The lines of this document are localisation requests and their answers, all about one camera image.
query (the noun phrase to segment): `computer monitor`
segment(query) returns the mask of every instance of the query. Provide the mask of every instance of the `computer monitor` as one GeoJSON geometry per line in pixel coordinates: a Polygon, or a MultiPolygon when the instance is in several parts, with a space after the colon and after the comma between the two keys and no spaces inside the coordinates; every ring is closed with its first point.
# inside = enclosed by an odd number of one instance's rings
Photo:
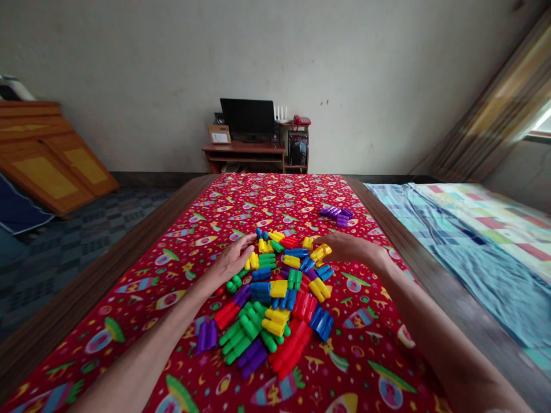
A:
{"type": "Polygon", "coordinates": [[[274,131],[274,102],[271,100],[220,99],[230,134],[271,135],[274,131]]]}

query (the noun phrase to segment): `hand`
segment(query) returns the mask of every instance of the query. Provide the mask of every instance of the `hand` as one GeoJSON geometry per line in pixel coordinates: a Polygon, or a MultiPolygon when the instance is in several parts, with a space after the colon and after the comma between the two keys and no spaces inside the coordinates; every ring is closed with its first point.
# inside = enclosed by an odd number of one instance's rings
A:
{"type": "Polygon", "coordinates": [[[255,234],[244,235],[226,247],[214,265],[203,276],[213,292],[243,269],[245,262],[254,251],[256,239],[255,234]]]}
{"type": "Polygon", "coordinates": [[[383,247],[342,232],[332,232],[316,238],[314,245],[316,244],[327,244],[331,247],[332,252],[323,259],[324,262],[360,262],[373,268],[376,262],[388,258],[383,247]]]}

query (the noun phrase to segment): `pile of toy blocks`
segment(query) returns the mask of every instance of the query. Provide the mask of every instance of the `pile of toy blocks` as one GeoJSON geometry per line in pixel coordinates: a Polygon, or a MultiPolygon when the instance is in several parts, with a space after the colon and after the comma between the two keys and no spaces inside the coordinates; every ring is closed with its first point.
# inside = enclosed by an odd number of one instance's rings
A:
{"type": "Polygon", "coordinates": [[[348,228],[348,221],[354,218],[354,212],[346,208],[326,205],[320,210],[320,215],[337,221],[337,227],[348,228]]]}
{"type": "MultiPolygon", "coordinates": [[[[237,360],[244,379],[268,359],[280,380],[297,365],[302,350],[313,333],[327,342],[333,328],[333,318],[319,303],[331,297],[331,287],[325,282],[334,274],[323,257],[331,253],[322,244],[313,249],[314,238],[306,237],[302,247],[291,236],[257,229],[258,254],[253,252],[245,268],[226,284],[232,300],[218,310],[213,319],[199,329],[197,353],[210,350],[216,343],[218,330],[224,330],[219,340],[226,363],[237,360]],[[283,253],[283,268],[276,269],[276,254],[283,253]],[[242,279],[250,271],[251,282],[242,279]]],[[[222,294],[224,287],[216,293],[222,294]]]]}

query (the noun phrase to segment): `white wall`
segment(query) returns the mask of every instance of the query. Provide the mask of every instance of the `white wall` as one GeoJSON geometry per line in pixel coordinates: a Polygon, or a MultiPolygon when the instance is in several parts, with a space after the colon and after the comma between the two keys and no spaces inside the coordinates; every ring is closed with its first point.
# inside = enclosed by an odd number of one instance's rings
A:
{"type": "Polygon", "coordinates": [[[206,170],[219,98],[309,116],[311,172],[404,174],[545,0],[0,2],[0,72],[62,102],[111,170],[206,170]]]}
{"type": "Polygon", "coordinates": [[[551,214],[551,145],[520,141],[483,184],[551,214]]]}

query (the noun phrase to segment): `red tablecloth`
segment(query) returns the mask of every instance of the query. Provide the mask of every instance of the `red tablecloth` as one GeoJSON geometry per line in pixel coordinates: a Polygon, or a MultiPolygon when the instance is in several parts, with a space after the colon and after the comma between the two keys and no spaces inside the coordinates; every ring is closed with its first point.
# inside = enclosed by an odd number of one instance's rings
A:
{"type": "MultiPolygon", "coordinates": [[[[352,210],[353,226],[340,230],[383,245],[411,276],[342,177],[226,174],[121,277],[2,411],[65,411],[232,241],[256,228],[300,240],[337,230],[318,214],[323,204],[352,210]]],[[[267,362],[243,380],[220,348],[195,356],[200,324],[231,299],[211,297],[174,349],[145,411],[446,411],[440,386],[376,275],[358,264],[332,268],[336,273],[326,282],[332,295],[323,303],[335,318],[331,338],[324,344],[312,336],[284,381],[267,362]]]]}

